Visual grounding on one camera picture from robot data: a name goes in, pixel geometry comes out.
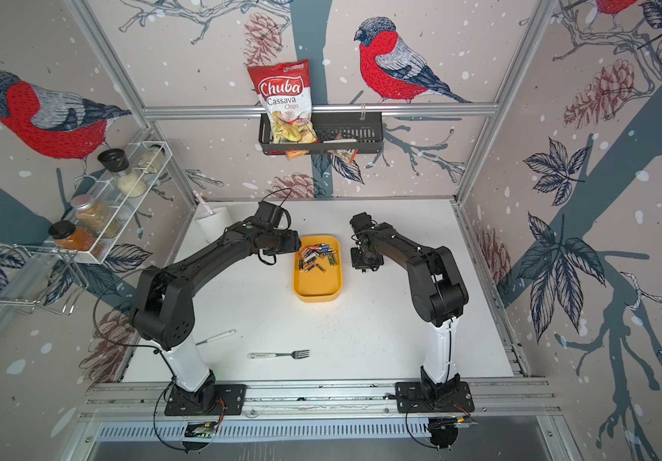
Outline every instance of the metal fork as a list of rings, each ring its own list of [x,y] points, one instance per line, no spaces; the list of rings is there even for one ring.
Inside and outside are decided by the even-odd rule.
[[[246,356],[247,358],[271,358],[271,357],[282,357],[285,355],[289,355],[294,359],[308,358],[310,356],[310,349],[296,350],[290,354],[277,354],[272,352],[252,352],[250,354],[247,354]]]

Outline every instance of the yellow tray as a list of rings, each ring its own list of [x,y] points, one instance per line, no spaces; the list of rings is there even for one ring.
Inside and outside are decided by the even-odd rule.
[[[298,269],[300,253],[295,253],[294,265],[292,267],[292,290],[304,302],[328,302],[338,298],[343,288],[343,276],[341,274],[341,248],[334,237],[330,235],[308,235],[300,239],[301,248],[308,245],[328,244],[336,253],[336,265],[330,265],[328,258],[318,258],[315,262],[320,263],[326,272],[318,268],[310,272]]]

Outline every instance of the glass jar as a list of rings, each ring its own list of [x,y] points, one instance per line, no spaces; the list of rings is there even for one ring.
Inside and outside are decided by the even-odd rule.
[[[118,221],[114,218],[108,224],[112,213],[103,202],[84,194],[73,197],[70,204],[75,209],[77,219],[94,235],[100,235],[101,232],[106,238],[118,235]]]
[[[98,257],[103,251],[103,245],[96,244],[95,237],[82,227],[77,227],[67,220],[52,224],[49,227],[49,235],[54,239],[55,244],[66,250],[90,252],[94,257]]]
[[[110,172],[115,179],[115,187],[128,198],[142,196],[146,190],[146,184],[141,180],[141,174],[132,171],[129,160],[123,149],[108,149],[98,154],[98,161]]]
[[[159,144],[152,144],[146,152],[143,153],[137,165],[139,168],[144,168],[144,173],[152,174],[162,169],[164,163],[164,155],[162,146]]]

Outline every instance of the white cup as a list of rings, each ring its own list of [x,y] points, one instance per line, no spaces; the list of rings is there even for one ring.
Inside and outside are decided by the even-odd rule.
[[[198,207],[194,219],[209,244],[218,240],[223,231],[234,223],[226,207],[213,208],[212,215],[208,215],[203,207]]]

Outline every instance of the chips bag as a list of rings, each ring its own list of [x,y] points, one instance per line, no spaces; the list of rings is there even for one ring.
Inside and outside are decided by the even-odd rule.
[[[308,60],[276,66],[249,67],[256,94],[270,117],[272,143],[317,143],[310,122],[310,74]],[[308,151],[287,151],[294,159]]]

